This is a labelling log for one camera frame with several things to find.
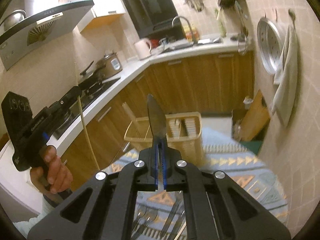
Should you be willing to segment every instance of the human hand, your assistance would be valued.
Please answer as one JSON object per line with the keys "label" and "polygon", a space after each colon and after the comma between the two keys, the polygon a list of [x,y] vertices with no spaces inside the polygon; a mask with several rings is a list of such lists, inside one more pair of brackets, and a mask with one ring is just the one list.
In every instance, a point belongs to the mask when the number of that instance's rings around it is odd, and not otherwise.
{"label": "human hand", "polygon": [[[56,194],[70,188],[73,177],[69,169],[61,162],[60,157],[57,156],[57,150],[54,146],[49,145],[44,154],[43,159],[48,165],[48,177],[47,181],[50,186],[50,192]],[[33,185],[41,193],[44,193],[44,186],[39,183],[39,179],[43,176],[44,171],[42,167],[32,168],[30,170],[30,178]]]}

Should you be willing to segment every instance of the cutlery basket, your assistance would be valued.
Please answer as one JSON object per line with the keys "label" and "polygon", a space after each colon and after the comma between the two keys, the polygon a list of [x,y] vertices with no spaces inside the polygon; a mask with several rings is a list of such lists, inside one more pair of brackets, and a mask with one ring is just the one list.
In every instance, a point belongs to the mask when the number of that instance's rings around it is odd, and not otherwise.
{"label": "cutlery basket", "polygon": [[[180,151],[183,160],[201,165],[204,160],[204,151],[200,113],[167,114],[166,120],[168,146]],[[136,121],[139,124],[140,133],[134,122],[131,122],[124,140],[130,142],[137,151],[152,147],[149,118],[136,118]]]}

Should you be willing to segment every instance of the wooden cutting board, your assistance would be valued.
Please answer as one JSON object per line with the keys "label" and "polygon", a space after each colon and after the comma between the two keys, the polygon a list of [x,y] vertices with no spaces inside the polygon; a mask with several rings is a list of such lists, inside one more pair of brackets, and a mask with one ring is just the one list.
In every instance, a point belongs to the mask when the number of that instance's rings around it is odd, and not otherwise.
{"label": "wooden cutting board", "polygon": [[268,106],[261,90],[259,90],[241,122],[239,132],[241,141],[251,141],[265,127],[269,120]]}

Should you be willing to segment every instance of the countertop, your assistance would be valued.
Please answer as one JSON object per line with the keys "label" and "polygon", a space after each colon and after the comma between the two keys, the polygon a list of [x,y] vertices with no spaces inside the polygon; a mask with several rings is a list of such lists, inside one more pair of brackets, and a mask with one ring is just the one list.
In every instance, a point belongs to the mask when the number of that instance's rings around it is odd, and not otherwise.
{"label": "countertop", "polygon": [[[186,57],[193,57],[205,54],[215,53],[238,53],[238,42],[231,41],[230,37],[223,38],[223,43],[220,44],[208,44],[200,45],[187,49],[181,49],[159,55],[152,55],[151,57],[144,60],[135,60],[127,63],[123,66],[123,70],[117,75],[114,75],[110,80],[121,77],[111,88],[100,95],[85,111],[84,120],[88,124],[101,109],[126,85],[128,85],[134,78],[142,73],[146,68],[152,64],[166,62],[170,60],[176,60]],[[79,133],[83,130],[81,118],[78,117],[72,125],[64,132],[64,134],[57,140],[54,136],[48,141],[48,145],[53,145],[57,148],[58,156],[62,156]]]}
{"label": "countertop", "polygon": [[[249,39],[249,50],[252,50],[252,41]],[[209,44],[191,47],[187,49],[181,49],[159,55],[152,55],[151,57],[144,60],[133,60],[123,66],[123,70],[117,75],[110,78],[110,80],[121,77],[112,87],[100,95],[85,111],[84,120],[88,124],[101,109],[119,93],[126,85],[128,85],[134,78],[142,73],[147,67],[152,64],[176,60],[186,57],[193,57],[205,54],[215,53],[238,53],[238,42],[231,41],[230,36],[223,39],[221,44]],[[64,132],[64,134],[57,140],[54,136],[48,141],[48,145],[53,145],[57,148],[58,156],[62,156],[79,133],[83,130],[81,118],[78,117],[72,125]],[[41,194],[33,187],[30,181],[29,171],[18,172],[12,164],[12,155],[14,148],[12,143],[9,141],[6,147],[1,151],[3,156],[0,159],[0,164],[7,167],[6,172],[3,176],[0,176],[0,185],[5,187],[6,191],[21,202],[26,208],[32,212],[41,212]],[[12,177],[20,177],[20,183],[11,183]],[[25,197],[26,189],[21,190],[23,187],[21,184],[26,185],[28,197]]]}

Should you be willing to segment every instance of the light blue sleeve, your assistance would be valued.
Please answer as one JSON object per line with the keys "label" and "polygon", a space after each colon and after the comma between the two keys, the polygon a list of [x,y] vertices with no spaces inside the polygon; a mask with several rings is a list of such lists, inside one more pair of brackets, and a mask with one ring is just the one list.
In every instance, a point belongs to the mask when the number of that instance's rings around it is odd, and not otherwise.
{"label": "light blue sleeve", "polygon": [[28,233],[33,226],[38,223],[41,219],[43,219],[47,214],[49,214],[54,207],[51,206],[43,197],[42,197],[42,211],[39,216],[35,218],[30,218],[29,221],[22,221],[13,223],[14,226],[20,231],[20,233],[27,238]]}

